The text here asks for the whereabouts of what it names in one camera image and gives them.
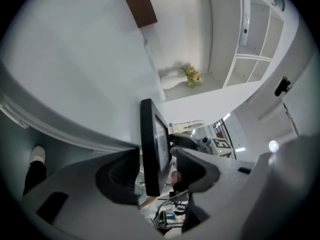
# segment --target person's leg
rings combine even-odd
[[[43,147],[36,146],[30,155],[30,167],[25,177],[23,195],[47,178],[45,167],[46,153]]]

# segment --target computer monitor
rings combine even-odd
[[[161,195],[170,171],[168,126],[151,99],[141,101],[141,144],[146,194]]]

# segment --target flower arrangement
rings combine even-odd
[[[190,63],[181,67],[181,69],[184,71],[188,79],[188,86],[190,88],[194,88],[203,82],[204,79],[200,76],[199,72],[196,71],[195,67],[190,65]]]

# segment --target white vase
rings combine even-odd
[[[183,75],[166,75],[161,78],[161,85],[163,89],[171,89],[177,84],[187,82],[188,78],[185,74]]]

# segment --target light fixture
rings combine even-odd
[[[223,121],[226,121],[228,117],[230,117],[230,113],[226,114],[226,116],[223,118]]]
[[[269,143],[269,149],[271,152],[275,153],[279,149],[279,144],[275,140],[271,140]]]
[[[235,152],[241,152],[241,151],[245,151],[245,150],[246,150],[245,147],[241,147],[241,148],[236,149]]]

